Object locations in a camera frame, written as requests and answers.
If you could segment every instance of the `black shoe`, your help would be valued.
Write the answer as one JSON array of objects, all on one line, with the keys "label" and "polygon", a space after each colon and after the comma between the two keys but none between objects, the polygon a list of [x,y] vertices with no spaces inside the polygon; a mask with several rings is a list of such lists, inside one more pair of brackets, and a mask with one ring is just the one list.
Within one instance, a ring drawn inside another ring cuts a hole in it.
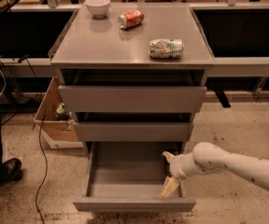
[{"label": "black shoe", "polygon": [[21,161],[19,159],[11,159],[5,161],[0,166],[0,187],[9,181],[19,181],[22,179]]}]

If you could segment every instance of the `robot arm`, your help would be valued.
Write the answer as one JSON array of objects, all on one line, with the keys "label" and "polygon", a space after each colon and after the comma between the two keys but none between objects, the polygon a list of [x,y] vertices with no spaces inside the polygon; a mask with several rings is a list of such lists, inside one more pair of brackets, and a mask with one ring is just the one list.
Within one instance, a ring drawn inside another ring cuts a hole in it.
[{"label": "robot arm", "polygon": [[269,191],[269,160],[233,154],[207,142],[197,144],[189,154],[174,156],[164,152],[163,155],[170,163],[172,175],[164,182],[162,190],[164,198],[177,189],[179,180],[192,175],[208,175],[221,169]]}]

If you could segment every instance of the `silver can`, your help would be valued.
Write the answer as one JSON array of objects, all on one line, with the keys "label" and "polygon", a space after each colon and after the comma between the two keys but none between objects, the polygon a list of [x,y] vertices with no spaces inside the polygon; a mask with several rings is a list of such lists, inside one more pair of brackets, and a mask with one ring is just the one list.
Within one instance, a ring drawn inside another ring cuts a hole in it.
[{"label": "silver can", "polygon": [[123,12],[118,17],[120,28],[127,29],[140,24],[144,20],[144,13],[139,9]]},{"label": "silver can", "polygon": [[149,43],[149,55],[153,58],[180,58],[182,51],[181,39],[154,39]]}]

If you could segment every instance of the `floor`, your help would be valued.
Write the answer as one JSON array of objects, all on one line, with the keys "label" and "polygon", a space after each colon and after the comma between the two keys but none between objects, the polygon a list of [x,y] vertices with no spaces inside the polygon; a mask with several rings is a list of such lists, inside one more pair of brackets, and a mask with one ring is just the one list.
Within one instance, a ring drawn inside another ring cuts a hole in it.
[{"label": "floor", "polygon": [[[207,141],[231,152],[269,159],[269,102],[231,101],[231,106],[205,102],[195,117],[186,151]],[[24,179],[0,188],[0,224],[42,223],[35,195],[45,174],[45,161],[33,118],[34,114],[19,114],[2,128],[4,159],[20,158]],[[185,181],[188,197],[196,200],[189,213],[78,213],[72,200],[81,193],[88,160],[80,148],[51,149],[41,139],[49,170],[38,206],[47,224],[269,222],[269,192],[224,171]]]}]

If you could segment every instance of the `bowl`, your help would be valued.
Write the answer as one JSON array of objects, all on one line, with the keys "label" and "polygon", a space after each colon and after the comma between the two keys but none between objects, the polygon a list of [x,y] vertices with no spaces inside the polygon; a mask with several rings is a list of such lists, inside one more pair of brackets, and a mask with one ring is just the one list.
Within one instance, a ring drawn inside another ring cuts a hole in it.
[{"label": "bowl", "polygon": [[103,18],[108,12],[110,0],[86,0],[85,5],[95,18]]}]

